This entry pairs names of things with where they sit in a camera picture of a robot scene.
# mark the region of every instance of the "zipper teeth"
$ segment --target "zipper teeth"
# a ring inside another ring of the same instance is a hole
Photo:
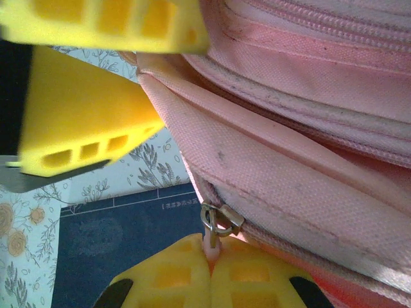
[[[194,69],[194,67],[193,67],[193,72],[211,92],[214,92],[215,94],[247,110],[257,113],[262,117],[265,117],[272,121],[278,122],[279,124],[282,124],[294,130],[297,130],[298,132],[305,134],[307,137],[315,139],[319,142],[323,142],[324,144],[328,144],[330,146],[340,148],[341,150],[346,150],[346,151],[350,151],[353,153],[361,154],[363,156],[382,160],[384,162],[388,162],[390,164],[394,164],[397,166],[402,166],[402,167],[407,167],[407,168],[411,167],[411,160],[409,157],[406,157],[404,155],[400,155],[397,153],[392,153],[386,150],[381,150],[381,149],[378,149],[372,146],[368,146],[366,144],[361,144],[359,142],[350,141],[348,139],[341,138],[336,135],[324,133],[314,128],[311,128],[309,126],[306,126],[305,124],[301,124],[291,119],[288,119],[286,117],[283,117],[281,115],[275,114],[273,112],[269,112],[268,110],[265,110],[259,106],[256,106],[222,89],[221,87],[217,86],[215,83],[213,83],[212,81],[208,80],[206,77],[201,75],[196,69]]]
[[[408,30],[386,29],[383,25],[354,21],[348,17],[338,17],[283,0],[274,0],[270,3],[267,3],[267,0],[261,0],[262,3],[255,0],[244,0],[244,2],[286,21],[334,37],[373,47],[411,52],[409,46],[411,33]]]

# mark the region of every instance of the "floral wallpaper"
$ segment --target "floral wallpaper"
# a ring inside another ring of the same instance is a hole
[[[136,67],[115,51],[54,48],[137,81]],[[102,169],[24,194],[0,187],[0,307],[51,307],[62,207],[187,182],[179,149],[165,128]]]

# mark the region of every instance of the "metal zipper slider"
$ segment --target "metal zipper slider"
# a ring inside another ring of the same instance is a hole
[[[228,205],[221,208],[208,203],[201,204],[201,220],[203,225],[210,230],[210,245],[215,248],[217,237],[226,237],[230,234],[238,235],[244,223],[244,217],[233,211]],[[220,228],[218,224],[228,226]]]

